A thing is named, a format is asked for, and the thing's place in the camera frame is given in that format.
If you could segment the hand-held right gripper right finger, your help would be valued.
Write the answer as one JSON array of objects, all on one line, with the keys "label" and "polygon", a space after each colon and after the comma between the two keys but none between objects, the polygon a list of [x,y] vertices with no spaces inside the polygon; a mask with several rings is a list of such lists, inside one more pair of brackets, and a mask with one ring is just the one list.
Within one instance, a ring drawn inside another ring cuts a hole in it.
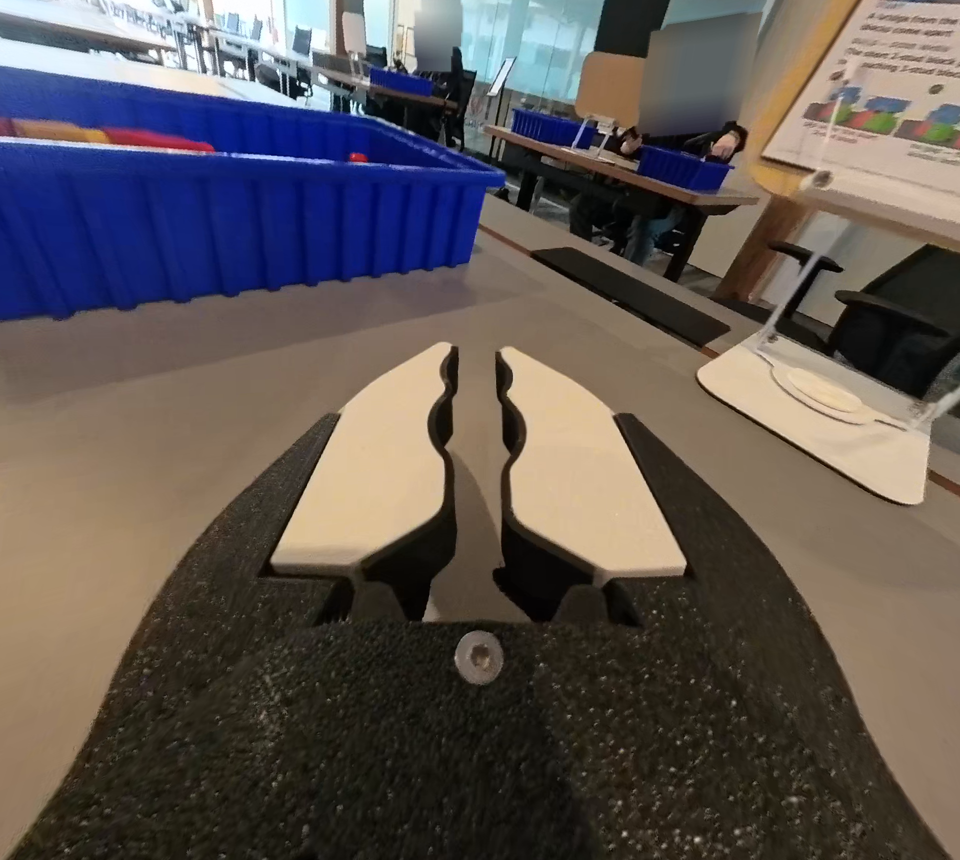
[{"label": "hand-held right gripper right finger", "polygon": [[529,589],[680,577],[680,544],[612,409],[513,346],[495,355],[504,565]]}]

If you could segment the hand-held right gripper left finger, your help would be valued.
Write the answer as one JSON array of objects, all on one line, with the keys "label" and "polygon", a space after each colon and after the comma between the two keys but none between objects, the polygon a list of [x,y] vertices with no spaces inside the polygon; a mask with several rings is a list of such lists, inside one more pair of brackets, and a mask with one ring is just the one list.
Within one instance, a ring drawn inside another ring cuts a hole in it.
[{"label": "hand-held right gripper left finger", "polygon": [[438,342],[340,410],[270,555],[280,576],[379,582],[426,603],[457,542],[448,451],[458,348]]}]

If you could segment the blue plastic bin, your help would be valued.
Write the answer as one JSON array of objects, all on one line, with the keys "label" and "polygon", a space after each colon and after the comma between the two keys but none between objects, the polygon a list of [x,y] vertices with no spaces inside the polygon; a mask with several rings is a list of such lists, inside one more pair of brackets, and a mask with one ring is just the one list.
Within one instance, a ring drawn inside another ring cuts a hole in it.
[{"label": "blue plastic bin", "polygon": [[210,98],[67,74],[3,67],[2,118],[140,128],[214,147],[215,153],[454,169],[451,149],[390,124],[229,98]]},{"label": "blue plastic bin", "polygon": [[467,264],[503,173],[5,138],[1,319]]}]

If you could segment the black table cover strip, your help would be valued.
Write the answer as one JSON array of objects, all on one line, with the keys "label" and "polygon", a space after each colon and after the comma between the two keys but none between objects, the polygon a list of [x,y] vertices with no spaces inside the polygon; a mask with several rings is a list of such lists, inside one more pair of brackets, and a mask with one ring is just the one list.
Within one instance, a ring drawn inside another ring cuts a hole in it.
[{"label": "black table cover strip", "polygon": [[572,247],[535,250],[531,259],[697,349],[730,331],[723,321]]}]

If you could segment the white and wooden document stand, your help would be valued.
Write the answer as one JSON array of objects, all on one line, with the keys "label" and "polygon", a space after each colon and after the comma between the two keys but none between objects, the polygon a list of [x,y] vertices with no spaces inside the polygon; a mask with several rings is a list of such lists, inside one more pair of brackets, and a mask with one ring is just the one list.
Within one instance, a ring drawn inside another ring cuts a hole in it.
[{"label": "white and wooden document stand", "polygon": [[[871,224],[923,245],[958,251],[958,195],[947,195],[855,170],[800,170],[772,162],[764,150],[859,0],[831,0],[797,60],[764,102],[748,148],[752,178],[786,206]],[[778,333],[788,301],[799,297],[826,256],[821,247],[788,251],[800,271],[757,332],[698,372],[702,388],[884,500],[917,506],[927,489],[935,421],[958,405],[958,387],[923,400],[900,393]]]}]

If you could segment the wooden background desk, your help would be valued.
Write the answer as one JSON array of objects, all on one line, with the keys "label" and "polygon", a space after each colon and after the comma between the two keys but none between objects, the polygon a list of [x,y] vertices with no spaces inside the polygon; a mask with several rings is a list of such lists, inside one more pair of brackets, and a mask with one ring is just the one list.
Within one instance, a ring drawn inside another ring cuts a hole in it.
[{"label": "wooden background desk", "polygon": [[626,169],[584,150],[545,144],[501,126],[487,124],[482,131],[493,141],[524,150],[523,162],[519,166],[520,184],[516,201],[516,206],[523,211],[531,209],[538,177],[549,176],[556,183],[565,183],[580,192],[596,196],[610,197],[616,194],[611,187],[587,181],[588,174],[605,176],[623,186],[660,195],[680,205],[685,227],[663,274],[674,283],[684,273],[709,218],[724,217],[740,207],[751,207],[760,202],[757,195],[737,189],[704,193],[666,184],[640,175],[635,168]]}]

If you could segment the small background blue bin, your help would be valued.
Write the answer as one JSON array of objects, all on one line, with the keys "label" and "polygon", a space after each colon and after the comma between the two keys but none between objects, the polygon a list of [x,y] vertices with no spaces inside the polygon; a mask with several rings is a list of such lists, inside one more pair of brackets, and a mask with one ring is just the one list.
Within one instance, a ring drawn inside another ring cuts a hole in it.
[{"label": "small background blue bin", "polygon": [[432,80],[414,74],[371,67],[368,71],[368,82],[371,87],[380,91],[391,91],[410,97],[434,98]]},{"label": "small background blue bin", "polygon": [[640,149],[638,175],[692,193],[716,194],[735,167],[681,150],[645,145]]},{"label": "small background blue bin", "polygon": [[597,136],[593,121],[573,122],[530,109],[511,110],[510,131],[526,139],[575,149],[589,149]]}]

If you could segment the black office chair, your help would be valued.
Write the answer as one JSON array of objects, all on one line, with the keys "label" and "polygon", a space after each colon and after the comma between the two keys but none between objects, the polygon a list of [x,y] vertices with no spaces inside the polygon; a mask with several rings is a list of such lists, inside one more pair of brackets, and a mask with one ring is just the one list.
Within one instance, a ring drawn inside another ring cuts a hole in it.
[{"label": "black office chair", "polygon": [[923,400],[958,357],[959,254],[925,245],[861,290],[837,290],[842,313],[824,339],[796,333],[781,317],[778,333]]}]

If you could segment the printed instruction sheet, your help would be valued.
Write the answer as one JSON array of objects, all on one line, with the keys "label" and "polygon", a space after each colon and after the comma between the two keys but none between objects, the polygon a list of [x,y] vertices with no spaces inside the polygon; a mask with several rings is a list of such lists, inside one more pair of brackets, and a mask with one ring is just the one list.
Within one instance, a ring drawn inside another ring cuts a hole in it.
[{"label": "printed instruction sheet", "polygon": [[764,150],[958,195],[959,0],[859,0]]}]

